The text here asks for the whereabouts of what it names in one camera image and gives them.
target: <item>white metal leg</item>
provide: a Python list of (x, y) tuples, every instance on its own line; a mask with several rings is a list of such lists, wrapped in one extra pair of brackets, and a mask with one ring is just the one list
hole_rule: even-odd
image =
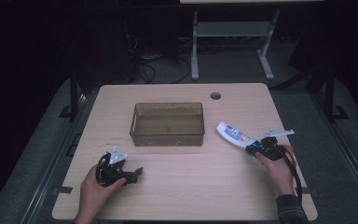
[(272, 19), (269, 23), (268, 30), (266, 33), (266, 42), (262, 49), (257, 50), (257, 56), (261, 62), (261, 66), (263, 67), (264, 73), (266, 74), (266, 78), (268, 80), (274, 79), (274, 75), (272, 74), (271, 68), (269, 67), (269, 62), (267, 61), (266, 55), (267, 50), (269, 49), (269, 43), (271, 42), (272, 35), (274, 34), (275, 25), (278, 19), (280, 11), (274, 11)]
[(197, 12), (194, 12), (193, 21), (193, 50), (191, 52), (191, 78), (199, 80), (199, 61), (197, 59)]
[(261, 49), (257, 50), (257, 56), (261, 62), (264, 73), (268, 80), (274, 79), (269, 62), (266, 58), (272, 35), (274, 34), (275, 24), (280, 11), (274, 11), (271, 20), (268, 21), (249, 21), (237, 22), (198, 22), (198, 12), (194, 12), (193, 20), (193, 49), (191, 52), (191, 77), (199, 80), (199, 63), (197, 58), (197, 38), (198, 36), (264, 36), (266, 42)]

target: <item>table leg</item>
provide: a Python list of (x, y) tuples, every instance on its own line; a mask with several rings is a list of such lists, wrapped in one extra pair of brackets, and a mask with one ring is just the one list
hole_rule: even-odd
[(274, 34), (274, 29), (279, 13), (279, 10), (274, 11), (266, 33), (266, 42), (262, 49), (257, 50), (257, 56), (261, 62), (261, 66), (263, 67), (264, 73), (266, 74), (266, 78), (268, 80), (274, 79), (274, 75), (272, 74), (271, 68), (269, 67), (269, 62), (267, 61), (266, 54), (267, 50), (269, 49), (269, 43), (271, 42), (272, 35)]
[(197, 17), (198, 12), (194, 12), (193, 20), (193, 50), (191, 52), (191, 78), (199, 80), (199, 61), (197, 59)]

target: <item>hole in table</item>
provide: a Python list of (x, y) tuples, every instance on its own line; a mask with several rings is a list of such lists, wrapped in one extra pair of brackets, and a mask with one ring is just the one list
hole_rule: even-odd
[(211, 93), (211, 98), (214, 100), (219, 100), (220, 98), (222, 98), (222, 95), (219, 92), (214, 91)]

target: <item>white object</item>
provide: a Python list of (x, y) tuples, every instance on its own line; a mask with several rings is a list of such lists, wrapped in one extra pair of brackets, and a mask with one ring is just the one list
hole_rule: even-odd
[(250, 145), (260, 146), (260, 143), (257, 140), (254, 140), (223, 121), (217, 125), (216, 132), (232, 145), (242, 149), (246, 149), (246, 147)]
[(117, 145), (113, 145), (112, 153), (110, 154), (109, 164), (115, 164), (119, 161), (124, 161), (128, 158), (128, 155), (123, 151), (118, 150)]
[(197, 57), (198, 37), (204, 36), (264, 36), (265, 43), (262, 49), (257, 50), (257, 56), (261, 62), (266, 79), (273, 80), (269, 61), (267, 60), (267, 51), (274, 34), (275, 24), (279, 17), (280, 10), (273, 12), (269, 21), (199, 21), (198, 12), (194, 12), (193, 18), (193, 49), (191, 52), (191, 77), (193, 80), (199, 80), (199, 65)]
[(293, 133), (295, 133), (293, 130), (290, 130), (290, 131), (283, 130), (282, 131), (282, 130), (269, 129), (269, 130), (266, 130), (265, 132), (261, 133), (260, 136), (262, 136), (262, 137), (276, 137), (276, 136), (293, 134)]

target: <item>sleeve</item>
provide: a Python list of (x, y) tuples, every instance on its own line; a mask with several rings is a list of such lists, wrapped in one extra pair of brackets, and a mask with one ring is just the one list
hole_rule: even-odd
[(310, 223), (295, 195), (281, 195), (277, 198), (278, 217), (281, 224)]

